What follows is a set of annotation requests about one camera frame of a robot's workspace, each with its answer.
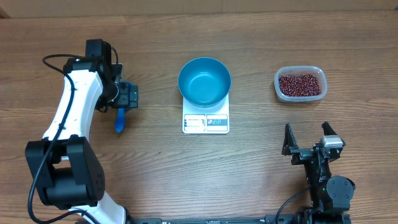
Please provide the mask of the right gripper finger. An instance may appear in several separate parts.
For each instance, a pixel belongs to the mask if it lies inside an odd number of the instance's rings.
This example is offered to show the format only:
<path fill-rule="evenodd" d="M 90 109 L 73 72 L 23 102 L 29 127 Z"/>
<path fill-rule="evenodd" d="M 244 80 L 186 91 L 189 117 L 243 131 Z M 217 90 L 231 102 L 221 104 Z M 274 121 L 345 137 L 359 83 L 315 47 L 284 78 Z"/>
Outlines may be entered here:
<path fill-rule="evenodd" d="M 327 121 L 322 124 L 322 129 L 325 136 L 336 135 L 336 132 L 332 129 Z"/>
<path fill-rule="evenodd" d="M 296 153 L 298 150 L 298 145 L 293 134 L 292 128 L 289 123 L 285 125 L 285 137 L 282 146 L 282 155 L 288 156 Z"/>

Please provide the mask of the blue plastic measuring scoop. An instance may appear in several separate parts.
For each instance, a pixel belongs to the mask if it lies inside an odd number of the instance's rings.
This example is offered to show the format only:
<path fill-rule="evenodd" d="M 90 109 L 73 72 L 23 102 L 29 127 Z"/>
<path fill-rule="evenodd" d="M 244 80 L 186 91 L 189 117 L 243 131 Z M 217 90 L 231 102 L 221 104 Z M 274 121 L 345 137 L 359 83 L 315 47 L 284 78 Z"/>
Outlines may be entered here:
<path fill-rule="evenodd" d="M 125 113 L 127 113 L 130 109 L 119 108 L 117 109 L 116 121 L 114 124 L 114 129 L 117 133 L 121 133 L 124 129 L 125 125 Z"/>

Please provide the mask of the teal metal bowl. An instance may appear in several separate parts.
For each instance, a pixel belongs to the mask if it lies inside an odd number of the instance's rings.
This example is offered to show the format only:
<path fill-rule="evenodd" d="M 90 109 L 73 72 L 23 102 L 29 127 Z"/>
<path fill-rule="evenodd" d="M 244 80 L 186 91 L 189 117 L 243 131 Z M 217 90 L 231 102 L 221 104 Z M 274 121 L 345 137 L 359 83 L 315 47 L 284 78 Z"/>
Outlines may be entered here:
<path fill-rule="evenodd" d="M 202 108 L 217 105 L 227 96 L 232 86 L 227 67 L 210 57 L 195 58 L 186 63 L 177 82 L 183 98 Z"/>

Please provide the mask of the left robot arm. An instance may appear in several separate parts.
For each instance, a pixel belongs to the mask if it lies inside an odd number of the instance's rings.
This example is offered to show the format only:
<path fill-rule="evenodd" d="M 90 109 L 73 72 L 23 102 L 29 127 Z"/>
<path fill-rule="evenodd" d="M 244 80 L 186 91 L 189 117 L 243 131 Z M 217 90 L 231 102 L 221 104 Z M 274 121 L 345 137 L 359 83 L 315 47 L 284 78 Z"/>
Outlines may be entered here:
<path fill-rule="evenodd" d="M 48 130 L 39 141 L 30 141 L 25 158 L 32 174 L 27 201 L 30 219 L 33 199 L 38 194 L 46 206 L 64 213 L 49 220 L 59 221 L 78 214 L 86 223 L 133 223 L 128 209 L 118 205 L 105 191 L 104 170 L 89 143 L 95 111 L 116 109 L 114 128 L 124 129 L 124 115 L 138 107 L 138 87 L 124 82 L 123 65 L 116 49 L 102 39 L 86 41 L 85 55 L 66 54 L 59 69 L 64 89 Z"/>

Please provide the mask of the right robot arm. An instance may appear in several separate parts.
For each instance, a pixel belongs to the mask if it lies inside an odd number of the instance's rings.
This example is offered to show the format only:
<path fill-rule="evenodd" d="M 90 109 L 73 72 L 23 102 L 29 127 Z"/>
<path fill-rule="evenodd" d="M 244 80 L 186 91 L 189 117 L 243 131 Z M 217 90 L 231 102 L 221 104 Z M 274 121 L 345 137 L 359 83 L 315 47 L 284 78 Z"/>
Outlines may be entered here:
<path fill-rule="evenodd" d="M 329 163 L 340 158 L 344 140 L 337 135 L 328 122 L 322 124 L 323 137 L 311 148 L 298 147 L 290 124 L 285 125 L 282 155 L 291 156 L 291 164 L 303 165 L 308 187 L 291 196 L 278 209 L 276 223 L 350 223 L 349 215 L 355 184 L 349 178 L 330 172 Z M 304 193 L 310 194 L 311 206 L 301 208 L 297 213 L 282 218 L 280 213 L 292 200 Z"/>

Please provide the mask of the white digital kitchen scale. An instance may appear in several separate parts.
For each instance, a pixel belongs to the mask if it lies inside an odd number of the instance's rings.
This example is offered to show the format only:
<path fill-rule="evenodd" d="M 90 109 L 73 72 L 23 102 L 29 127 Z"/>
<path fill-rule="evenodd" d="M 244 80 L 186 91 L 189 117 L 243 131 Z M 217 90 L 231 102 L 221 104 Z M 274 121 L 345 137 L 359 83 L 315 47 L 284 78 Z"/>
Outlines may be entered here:
<path fill-rule="evenodd" d="M 182 131 L 184 134 L 228 134 L 229 95 L 217 105 L 201 108 L 185 98 L 182 106 Z"/>

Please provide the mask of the red adzuki beans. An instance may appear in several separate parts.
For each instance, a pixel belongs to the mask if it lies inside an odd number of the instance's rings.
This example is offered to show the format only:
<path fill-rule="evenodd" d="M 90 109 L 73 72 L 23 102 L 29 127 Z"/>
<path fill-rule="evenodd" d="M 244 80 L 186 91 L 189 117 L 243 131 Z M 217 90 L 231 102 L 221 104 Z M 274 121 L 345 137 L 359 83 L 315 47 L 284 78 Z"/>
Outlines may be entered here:
<path fill-rule="evenodd" d="M 318 79 L 311 74 L 281 76 L 279 88 L 286 96 L 317 96 L 321 94 Z"/>

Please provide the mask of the clear plastic food container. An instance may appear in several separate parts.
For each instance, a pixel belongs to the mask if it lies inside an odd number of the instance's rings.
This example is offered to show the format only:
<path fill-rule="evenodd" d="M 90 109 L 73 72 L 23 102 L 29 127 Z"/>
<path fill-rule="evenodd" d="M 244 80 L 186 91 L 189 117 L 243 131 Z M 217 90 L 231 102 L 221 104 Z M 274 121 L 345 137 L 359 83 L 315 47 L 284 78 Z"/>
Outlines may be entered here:
<path fill-rule="evenodd" d="M 286 96 L 284 95 L 280 88 L 279 88 L 279 78 L 281 76 L 286 75 L 304 75 L 304 74 L 311 74 L 316 76 L 318 79 L 318 83 L 320 85 L 321 94 L 317 96 Z M 277 98 L 282 102 L 289 102 L 289 103 L 302 103 L 302 102 L 310 102 L 310 101 L 317 101 L 322 99 L 327 92 L 328 85 L 326 82 L 326 76 L 318 67 L 309 66 L 309 65 L 301 65 L 301 66 L 289 66 L 283 67 L 277 71 L 274 77 L 274 87 Z"/>

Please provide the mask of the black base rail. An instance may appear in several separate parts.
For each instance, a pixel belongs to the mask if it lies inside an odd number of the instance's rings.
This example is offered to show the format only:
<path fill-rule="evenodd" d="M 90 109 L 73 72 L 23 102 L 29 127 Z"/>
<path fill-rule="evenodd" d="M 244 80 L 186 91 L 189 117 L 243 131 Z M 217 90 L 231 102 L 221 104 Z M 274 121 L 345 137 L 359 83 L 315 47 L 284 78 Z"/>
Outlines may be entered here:
<path fill-rule="evenodd" d="M 130 224 L 294 224 L 297 223 L 293 215 L 280 215 L 278 221 L 275 215 L 260 218 L 188 218 L 162 220 L 161 218 L 132 218 Z"/>

